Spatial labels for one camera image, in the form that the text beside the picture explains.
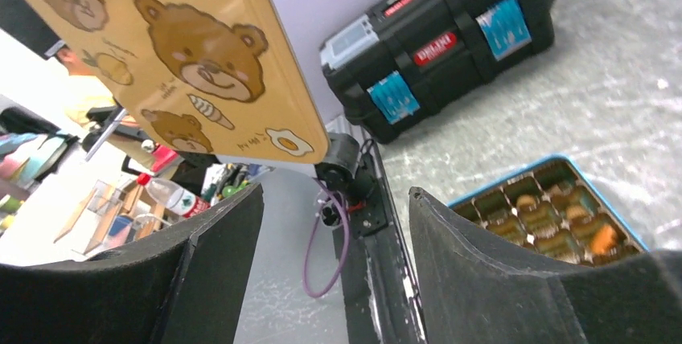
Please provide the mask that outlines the orange flower cookie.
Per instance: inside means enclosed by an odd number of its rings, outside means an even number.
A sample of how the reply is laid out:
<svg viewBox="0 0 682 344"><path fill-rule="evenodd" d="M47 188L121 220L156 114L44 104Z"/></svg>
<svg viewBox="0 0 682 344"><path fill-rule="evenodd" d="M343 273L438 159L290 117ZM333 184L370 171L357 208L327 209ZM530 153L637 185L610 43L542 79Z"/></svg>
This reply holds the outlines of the orange flower cookie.
<svg viewBox="0 0 682 344"><path fill-rule="evenodd" d="M618 233L609 224L604 224L590 241L590 251L595 256L603 256L610 252L618 243Z"/></svg>

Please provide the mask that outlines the silver tin lid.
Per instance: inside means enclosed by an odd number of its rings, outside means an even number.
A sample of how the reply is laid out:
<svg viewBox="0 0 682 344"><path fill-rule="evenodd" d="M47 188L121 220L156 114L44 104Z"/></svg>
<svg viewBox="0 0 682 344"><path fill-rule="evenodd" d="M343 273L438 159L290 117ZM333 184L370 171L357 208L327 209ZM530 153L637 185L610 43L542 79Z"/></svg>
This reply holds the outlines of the silver tin lid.
<svg viewBox="0 0 682 344"><path fill-rule="evenodd" d="M135 121L183 152L314 165L329 148L271 0L26 0Z"/></svg>

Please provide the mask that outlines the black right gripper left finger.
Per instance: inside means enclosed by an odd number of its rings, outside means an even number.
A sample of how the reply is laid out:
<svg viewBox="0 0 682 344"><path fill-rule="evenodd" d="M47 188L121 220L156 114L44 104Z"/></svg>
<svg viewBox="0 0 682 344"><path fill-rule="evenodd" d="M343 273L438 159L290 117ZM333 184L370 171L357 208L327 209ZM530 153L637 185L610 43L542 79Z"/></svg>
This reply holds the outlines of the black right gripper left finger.
<svg viewBox="0 0 682 344"><path fill-rule="evenodd" d="M250 185L77 262L1 267L4 343L231 343L264 214Z"/></svg>

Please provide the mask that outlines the pink heart cookie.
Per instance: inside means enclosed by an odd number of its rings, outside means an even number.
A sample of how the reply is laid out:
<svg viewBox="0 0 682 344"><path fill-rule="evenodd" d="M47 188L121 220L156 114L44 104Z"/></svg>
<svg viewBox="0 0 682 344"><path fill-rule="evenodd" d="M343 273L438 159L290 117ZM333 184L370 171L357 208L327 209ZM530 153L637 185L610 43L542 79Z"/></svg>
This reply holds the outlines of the pink heart cookie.
<svg viewBox="0 0 682 344"><path fill-rule="evenodd" d="M520 195L516 200L516 208L521 211L532 209L537 205L537 198L534 195Z"/></svg>

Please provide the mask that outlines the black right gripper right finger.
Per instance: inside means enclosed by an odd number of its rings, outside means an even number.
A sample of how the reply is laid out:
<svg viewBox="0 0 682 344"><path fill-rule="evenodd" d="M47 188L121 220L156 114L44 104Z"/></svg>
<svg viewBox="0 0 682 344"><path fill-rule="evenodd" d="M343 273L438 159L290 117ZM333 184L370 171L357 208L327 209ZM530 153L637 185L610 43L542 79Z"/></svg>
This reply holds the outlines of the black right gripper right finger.
<svg viewBox="0 0 682 344"><path fill-rule="evenodd" d="M542 256L476 226L428 191L409 226L430 343L678 343L681 254L597 268Z"/></svg>

